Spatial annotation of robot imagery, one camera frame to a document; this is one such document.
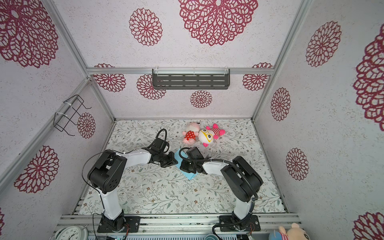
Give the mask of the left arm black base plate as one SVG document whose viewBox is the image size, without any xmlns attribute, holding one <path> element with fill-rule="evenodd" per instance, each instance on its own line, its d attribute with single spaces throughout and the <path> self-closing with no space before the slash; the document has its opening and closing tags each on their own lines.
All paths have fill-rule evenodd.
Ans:
<svg viewBox="0 0 384 240">
<path fill-rule="evenodd" d="M 110 220 L 102 216 L 97 233 L 137 233 L 139 231 L 141 217 L 117 217 Z"/>
</svg>

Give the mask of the light blue paper sheet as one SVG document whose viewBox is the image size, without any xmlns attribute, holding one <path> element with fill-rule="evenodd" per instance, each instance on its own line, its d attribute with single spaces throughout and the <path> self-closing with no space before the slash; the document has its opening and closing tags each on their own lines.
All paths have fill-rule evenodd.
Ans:
<svg viewBox="0 0 384 240">
<path fill-rule="evenodd" d="M 181 171 L 181 173 L 188 179 L 188 180 L 192 180 L 195 176 L 198 175 L 198 173 L 187 173 L 187 172 L 184 172 L 182 171 L 181 169 L 181 163 L 183 161 L 183 159 L 180 157 L 179 155 L 179 152 L 180 152 L 181 149 L 178 149 L 176 152 L 175 152 L 175 159 L 178 161 L 178 163 L 176 164 L 176 167 Z"/>
</svg>

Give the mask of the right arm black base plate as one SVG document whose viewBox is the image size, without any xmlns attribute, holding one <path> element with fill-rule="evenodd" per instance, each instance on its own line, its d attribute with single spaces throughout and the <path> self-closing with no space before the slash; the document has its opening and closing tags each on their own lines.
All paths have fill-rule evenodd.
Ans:
<svg viewBox="0 0 384 240">
<path fill-rule="evenodd" d="M 224 215 L 219 216 L 220 225 L 232 224 L 238 221 L 239 219 L 233 216 L 224 216 Z M 260 231 L 260 230 L 261 230 L 261 227 L 260 227 L 259 219 L 256 215 L 252 215 L 248 221 L 243 221 L 239 225 L 220 227 L 221 232 L 251 232 L 251 231 Z"/>
</svg>

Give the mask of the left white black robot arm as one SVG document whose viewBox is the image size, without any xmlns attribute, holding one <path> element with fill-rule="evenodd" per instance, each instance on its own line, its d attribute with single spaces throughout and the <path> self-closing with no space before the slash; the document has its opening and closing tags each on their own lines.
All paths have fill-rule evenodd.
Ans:
<svg viewBox="0 0 384 240">
<path fill-rule="evenodd" d="M 159 164 L 160 167 L 167 168 L 178 163 L 175 153 L 165 151 L 165 148 L 168 147 L 167 142 L 155 140 L 146 148 L 128 153 L 114 150 L 105 150 L 100 153 L 100 157 L 91 167 L 87 178 L 101 196 L 104 217 L 114 221 L 123 214 L 117 187 L 126 168 L 144 164 Z"/>
</svg>

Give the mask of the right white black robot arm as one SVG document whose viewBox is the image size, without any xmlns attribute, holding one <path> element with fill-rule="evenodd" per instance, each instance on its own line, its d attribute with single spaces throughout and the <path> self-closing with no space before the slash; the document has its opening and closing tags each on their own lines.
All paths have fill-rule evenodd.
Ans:
<svg viewBox="0 0 384 240">
<path fill-rule="evenodd" d="M 251 217 L 264 182 L 243 157 L 237 156 L 231 161 L 204 157 L 197 147 L 180 149 L 178 157 L 182 159 L 180 169 L 186 173 L 217 175 L 226 180 L 236 197 L 233 210 L 236 222 Z"/>
</svg>

